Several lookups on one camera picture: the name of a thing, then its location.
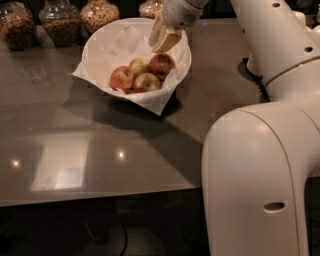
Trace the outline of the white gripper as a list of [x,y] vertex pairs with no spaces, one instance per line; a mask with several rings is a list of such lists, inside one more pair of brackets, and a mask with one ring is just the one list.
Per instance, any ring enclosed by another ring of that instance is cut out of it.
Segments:
[[155,53],[166,53],[182,38],[182,31],[174,28],[192,27],[202,16],[209,0],[163,0],[162,11],[156,13],[149,45]]

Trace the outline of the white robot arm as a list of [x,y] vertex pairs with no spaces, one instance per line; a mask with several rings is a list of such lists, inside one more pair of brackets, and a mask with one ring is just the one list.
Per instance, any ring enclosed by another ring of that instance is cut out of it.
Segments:
[[320,46],[285,0],[230,0],[269,100],[209,130],[202,188],[211,256],[309,256],[305,183],[319,168]]

